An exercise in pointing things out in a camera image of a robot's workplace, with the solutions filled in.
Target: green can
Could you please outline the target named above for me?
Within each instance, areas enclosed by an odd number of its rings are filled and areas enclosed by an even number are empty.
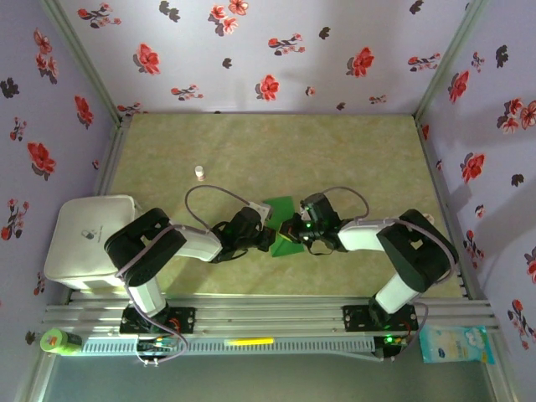
[[[82,338],[73,333],[52,328],[44,333],[40,345],[45,352],[70,355],[82,349]]]

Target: white box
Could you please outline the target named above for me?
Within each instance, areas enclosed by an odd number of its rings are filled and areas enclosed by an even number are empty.
[[[72,289],[122,286],[104,244],[140,214],[127,195],[68,201],[59,211],[44,275]]]

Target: floral wallpaper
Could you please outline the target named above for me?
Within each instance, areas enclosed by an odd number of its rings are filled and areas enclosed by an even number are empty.
[[[467,1],[59,3],[120,113],[337,114],[415,112]]]
[[[490,2],[420,118],[461,250],[502,326],[522,401],[536,370],[536,34],[531,0]],[[503,26],[508,29],[497,29]]]
[[[39,2],[2,1],[0,15],[0,360],[9,367],[0,399],[8,401],[34,368],[45,306],[63,293],[43,273],[59,208],[92,194],[113,123]]]

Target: blue package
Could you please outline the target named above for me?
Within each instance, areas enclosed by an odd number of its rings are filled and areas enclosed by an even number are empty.
[[[485,327],[425,325],[419,340],[425,363],[477,361],[495,364]]]

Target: beige table surface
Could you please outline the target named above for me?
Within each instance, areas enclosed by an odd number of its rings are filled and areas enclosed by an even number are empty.
[[[260,202],[300,199],[335,185],[357,189],[371,219],[416,208],[432,214],[445,233],[430,174],[410,116],[136,115],[127,133],[111,188],[144,210],[162,208],[175,223],[200,227],[184,208],[184,194],[203,183]],[[351,193],[329,198],[341,218],[363,212]],[[242,205],[200,189],[191,207],[209,224],[229,220]],[[168,295],[262,294],[371,296],[394,274],[383,252],[357,251],[273,258],[252,250],[218,265],[176,257],[158,274]],[[460,296],[456,278],[427,296]]]

